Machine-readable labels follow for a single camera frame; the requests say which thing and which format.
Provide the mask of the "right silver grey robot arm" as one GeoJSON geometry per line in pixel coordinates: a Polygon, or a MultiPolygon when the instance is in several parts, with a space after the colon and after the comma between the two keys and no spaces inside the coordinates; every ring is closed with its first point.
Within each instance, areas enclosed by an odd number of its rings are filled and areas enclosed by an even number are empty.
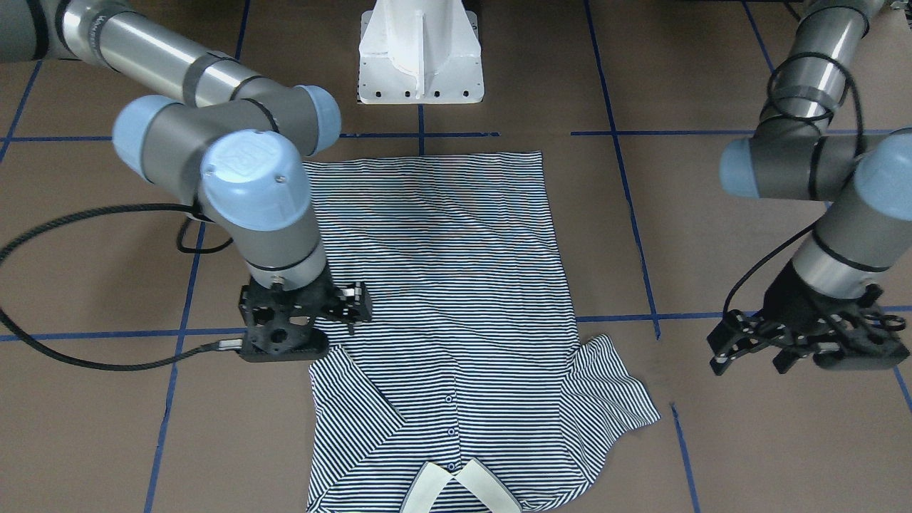
{"type": "Polygon", "coordinates": [[[316,319],[349,329],[371,320],[367,286],[333,282],[305,156],[332,146],[340,110],[317,85],[282,85],[138,13],[127,1],[4,1],[2,62],[73,59],[148,87],[118,114],[118,158],[175,202],[88,209],[37,225],[2,259],[49,231],[120,213],[175,212],[219,225],[247,263],[238,308],[244,334],[152,363],[105,364],[59,353],[6,313],[20,341],[59,363],[102,371],[156,369],[231,351],[248,363],[313,361],[328,354],[316,319]]]}

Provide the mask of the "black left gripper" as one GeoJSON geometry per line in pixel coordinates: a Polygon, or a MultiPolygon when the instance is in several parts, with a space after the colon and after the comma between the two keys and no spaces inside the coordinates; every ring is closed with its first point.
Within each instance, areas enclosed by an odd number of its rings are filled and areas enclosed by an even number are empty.
{"type": "Polygon", "coordinates": [[[721,376],[736,358],[770,345],[779,349],[773,358],[779,374],[807,357],[828,371],[895,367],[910,357],[899,336],[906,321],[881,308],[882,294],[869,284],[858,298],[833,298],[813,290],[788,264],[763,296],[759,315],[728,311],[710,332],[711,370],[721,376]]]}

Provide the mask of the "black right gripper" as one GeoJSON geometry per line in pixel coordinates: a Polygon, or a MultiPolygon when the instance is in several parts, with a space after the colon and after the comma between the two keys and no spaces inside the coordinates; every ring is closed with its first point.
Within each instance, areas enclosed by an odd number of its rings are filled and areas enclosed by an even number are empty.
{"type": "Polygon", "coordinates": [[[239,356],[247,363],[315,361],[328,354],[328,336],[315,327],[317,318],[346,326],[348,334],[373,321],[367,283],[333,286],[331,275],[319,275],[303,288],[270,288],[254,277],[242,287],[238,308],[244,319],[239,356]]]}

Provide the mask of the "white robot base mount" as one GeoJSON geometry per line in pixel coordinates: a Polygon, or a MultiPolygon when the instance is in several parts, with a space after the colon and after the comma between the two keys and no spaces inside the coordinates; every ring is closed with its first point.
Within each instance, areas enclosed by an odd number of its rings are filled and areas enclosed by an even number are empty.
{"type": "Polygon", "coordinates": [[[485,98],[481,4],[378,1],[361,14],[358,101],[464,105],[485,98]]]}

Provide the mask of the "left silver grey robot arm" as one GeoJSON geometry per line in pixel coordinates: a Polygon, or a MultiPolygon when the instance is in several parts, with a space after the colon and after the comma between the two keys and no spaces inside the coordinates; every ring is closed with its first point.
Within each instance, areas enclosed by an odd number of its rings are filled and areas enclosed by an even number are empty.
{"type": "Polygon", "coordinates": [[[910,356],[905,319],[879,305],[881,281],[910,249],[910,130],[864,131],[850,64],[882,1],[807,1],[788,57],[771,72],[755,134],[720,160],[731,195],[829,208],[789,243],[798,250],[749,315],[726,296],[707,337],[713,373],[777,348],[787,373],[811,358],[830,371],[886,370],[910,356]]]}

